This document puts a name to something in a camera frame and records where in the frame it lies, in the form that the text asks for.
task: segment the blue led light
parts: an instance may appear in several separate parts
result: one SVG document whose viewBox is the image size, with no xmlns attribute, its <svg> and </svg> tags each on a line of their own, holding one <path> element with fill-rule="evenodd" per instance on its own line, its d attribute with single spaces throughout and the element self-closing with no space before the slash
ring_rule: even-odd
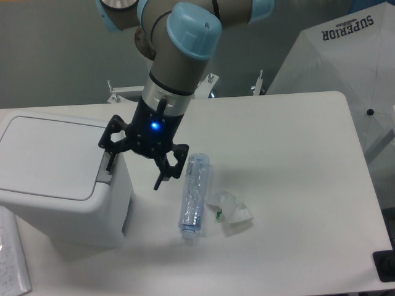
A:
<svg viewBox="0 0 395 296">
<path fill-rule="evenodd" d="M 158 123 L 156 123 L 156 122 L 152 122 L 151 123 L 151 128 L 153 129 L 153 130 L 159 130 L 159 128 L 160 128 L 160 125 L 158 124 Z"/>
</svg>

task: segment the plastic water bottle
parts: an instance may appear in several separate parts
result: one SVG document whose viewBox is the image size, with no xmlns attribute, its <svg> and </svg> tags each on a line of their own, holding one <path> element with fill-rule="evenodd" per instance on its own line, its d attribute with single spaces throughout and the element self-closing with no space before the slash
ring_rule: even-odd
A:
<svg viewBox="0 0 395 296">
<path fill-rule="evenodd" d="M 209 179 L 210 158 L 203 153 L 189 156 L 178 227 L 184 239 L 194 239 L 201 229 L 201 217 Z"/>
</svg>

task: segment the crumpled plastic wrapper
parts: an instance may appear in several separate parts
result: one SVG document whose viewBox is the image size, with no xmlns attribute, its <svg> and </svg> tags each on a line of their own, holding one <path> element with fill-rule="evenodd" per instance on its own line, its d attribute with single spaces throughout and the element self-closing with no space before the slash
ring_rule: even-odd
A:
<svg viewBox="0 0 395 296">
<path fill-rule="evenodd" d="M 225 220 L 228 223 L 247 223 L 254 219 L 244 202 L 240 202 L 234 194 L 228 191 L 221 191 L 208 196 L 206 202 L 219 208 L 216 217 L 218 222 Z"/>
</svg>

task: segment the light blue joint cap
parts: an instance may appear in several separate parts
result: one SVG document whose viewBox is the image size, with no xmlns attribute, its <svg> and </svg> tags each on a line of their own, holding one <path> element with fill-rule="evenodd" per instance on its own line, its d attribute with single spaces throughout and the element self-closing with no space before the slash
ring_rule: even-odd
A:
<svg viewBox="0 0 395 296">
<path fill-rule="evenodd" d="M 146 7 L 147 2 L 148 2 L 148 0 L 139 0 L 138 4 L 137 4 L 137 17 L 140 21 L 140 24 L 141 24 L 141 27 L 143 28 L 143 30 L 144 30 L 143 22 L 142 22 L 143 10 L 144 10 L 144 7 Z"/>
<path fill-rule="evenodd" d="M 176 47 L 197 60 L 213 57 L 222 33 L 221 22 L 216 16 L 187 2 L 178 3 L 173 8 L 166 27 Z"/>
<path fill-rule="evenodd" d="M 104 8 L 102 7 L 100 0 L 96 0 L 96 6 L 99 9 L 100 12 L 100 16 L 103 19 L 104 24 L 106 25 L 107 29 L 111 32 L 120 32 L 121 30 L 119 30 L 117 28 L 117 26 L 114 25 L 114 23 L 112 22 L 112 20 L 108 17 L 108 15 L 106 14 L 106 12 L 104 11 Z"/>
<path fill-rule="evenodd" d="M 249 23 L 262 20 L 272 14 L 275 2 L 275 0 L 252 0 Z"/>
</svg>

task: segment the white umbrella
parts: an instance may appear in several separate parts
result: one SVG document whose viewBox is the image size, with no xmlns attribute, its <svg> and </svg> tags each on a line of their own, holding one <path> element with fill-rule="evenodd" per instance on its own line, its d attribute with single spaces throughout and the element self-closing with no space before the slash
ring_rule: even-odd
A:
<svg viewBox="0 0 395 296">
<path fill-rule="evenodd" d="M 364 151 L 393 127 L 395 6 L 382 3 L 301 32 L 267 94 L 313 91 L 347 97 Z M 395 205 L 395 146 L 369 169 L 382 208 Z"/>
</svg>

